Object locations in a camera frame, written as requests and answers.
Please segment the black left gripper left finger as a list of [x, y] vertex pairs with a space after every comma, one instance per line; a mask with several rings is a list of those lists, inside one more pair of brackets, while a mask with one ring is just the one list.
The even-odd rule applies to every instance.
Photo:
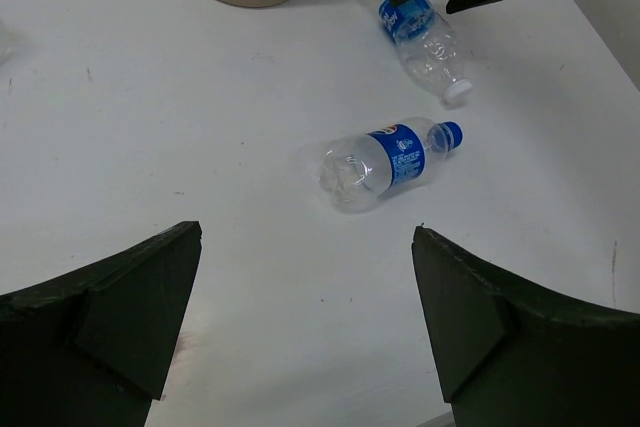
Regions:
[[198, 222], [180, 222], [2, 295], [2, 425], [144, 425], [163, 394], [201, 236]]

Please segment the small bottle blue cap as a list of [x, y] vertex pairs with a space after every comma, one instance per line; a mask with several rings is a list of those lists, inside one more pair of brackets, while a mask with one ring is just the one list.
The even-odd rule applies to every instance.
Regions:
[[463, 140], [458, 123], [426, 117], [336, 139], [319, 164], [319, 185], [337, 209], [370, 211], [431, 182]]

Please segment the clear bottle blue label white cap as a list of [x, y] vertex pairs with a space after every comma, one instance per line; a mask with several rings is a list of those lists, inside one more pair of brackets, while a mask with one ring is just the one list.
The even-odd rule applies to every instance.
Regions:
[[472, 91], [458, 56], [457, 38], [429, 0], [357, 0], [382, 27], [411, 80], [449, 106], [464, 104]]

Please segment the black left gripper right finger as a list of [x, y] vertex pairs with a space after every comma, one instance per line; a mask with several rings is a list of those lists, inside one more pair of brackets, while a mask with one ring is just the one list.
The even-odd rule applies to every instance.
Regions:
[[414, 271], [442, 426], [635, 426], [639, 317], [482, 260], [424, 227]]

